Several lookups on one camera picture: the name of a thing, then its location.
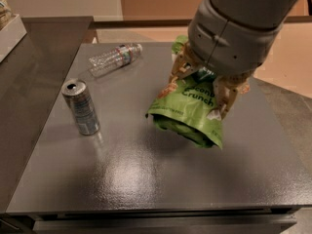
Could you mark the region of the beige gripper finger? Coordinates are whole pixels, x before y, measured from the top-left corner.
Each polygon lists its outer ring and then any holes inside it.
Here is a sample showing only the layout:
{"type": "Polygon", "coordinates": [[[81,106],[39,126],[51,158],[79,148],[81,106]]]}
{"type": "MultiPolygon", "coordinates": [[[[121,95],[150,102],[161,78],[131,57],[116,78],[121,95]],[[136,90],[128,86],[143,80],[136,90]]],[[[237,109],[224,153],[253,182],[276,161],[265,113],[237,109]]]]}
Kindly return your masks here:
{"type": "Polygon", "coordinates": [[[176,80],[183,79],[198,71],[201,67],[202,64],[192,51],[189,42],[186,42],[175,58],[169,82],[174,83],[176,80]]]}
{"type": "Polygon", "coordinates": [[[246,94],[250,90],[250,71],[230,76],[217,76],[213,82],[214,95],[220,117],[225,118],[233,106],[237,95],[246,94]]]}

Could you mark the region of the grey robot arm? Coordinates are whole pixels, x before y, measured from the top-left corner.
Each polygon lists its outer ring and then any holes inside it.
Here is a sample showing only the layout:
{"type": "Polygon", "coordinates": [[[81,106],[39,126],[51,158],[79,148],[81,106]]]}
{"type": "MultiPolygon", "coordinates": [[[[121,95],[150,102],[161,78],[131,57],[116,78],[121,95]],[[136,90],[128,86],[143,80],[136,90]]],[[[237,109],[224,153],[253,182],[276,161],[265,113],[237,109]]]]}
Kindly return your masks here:
{"type": "Polygon", "coordinates": [[[206,67],[216,75],[213,115],[224,118],[239,90],[266,60],[297,0],[203,0],[175,56],[173,83],[206,67]]]}

